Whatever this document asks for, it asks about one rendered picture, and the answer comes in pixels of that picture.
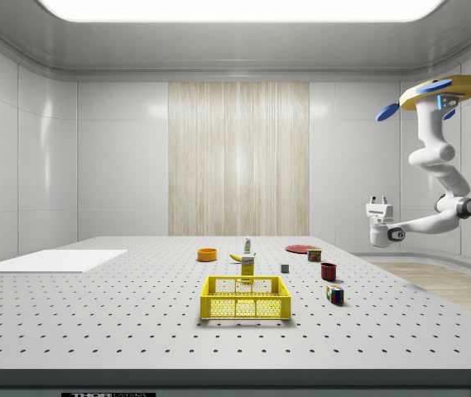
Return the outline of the drone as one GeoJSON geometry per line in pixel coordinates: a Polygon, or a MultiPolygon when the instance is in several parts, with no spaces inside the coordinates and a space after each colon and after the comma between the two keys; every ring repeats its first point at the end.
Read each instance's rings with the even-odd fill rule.
{"type": "Polygon", "coordinates": [[[471,98],[471,74],[456,74],[446,76],[441,79],[428,80],[415,87],[409,88],[400,96],[397,103],[385,107],[376,116],[378,122],[386,120],[393,115],[399,108],[407,111],[416,110],[416,102],[428,96],[438,97],[438,108],[446,107],[449,102],[447,99],[441,99],[442,95],[452,95],[464,101],[471,98]]]}

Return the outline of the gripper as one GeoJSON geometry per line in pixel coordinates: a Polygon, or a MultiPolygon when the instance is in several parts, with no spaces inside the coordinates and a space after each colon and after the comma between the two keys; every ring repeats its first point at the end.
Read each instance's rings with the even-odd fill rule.
{"type": "Polygon", "coordinates": [[[366,204],[366,214],[370,218],[371,225],[394,223],[393,206],[387,202],[385,196],[380,203],[375,196],[372,196],[370,202],[366,204]]]}

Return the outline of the yellow basket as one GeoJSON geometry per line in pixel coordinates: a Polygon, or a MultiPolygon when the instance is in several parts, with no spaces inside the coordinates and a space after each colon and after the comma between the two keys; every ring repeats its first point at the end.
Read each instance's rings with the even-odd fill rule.
{"type": "Polygon", "coordinates": [[[208,276],[200,294],[200,317],[289,319],[291,294],[279,276],[208,276]]]}

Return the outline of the white board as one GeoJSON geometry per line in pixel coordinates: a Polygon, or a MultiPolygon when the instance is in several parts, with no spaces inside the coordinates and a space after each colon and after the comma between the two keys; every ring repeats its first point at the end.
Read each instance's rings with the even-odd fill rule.
{"type": "Polygon", "coordinates": [[[0,261],[0,273],[84,273],[127,250],[44,250],[0,261]]]}

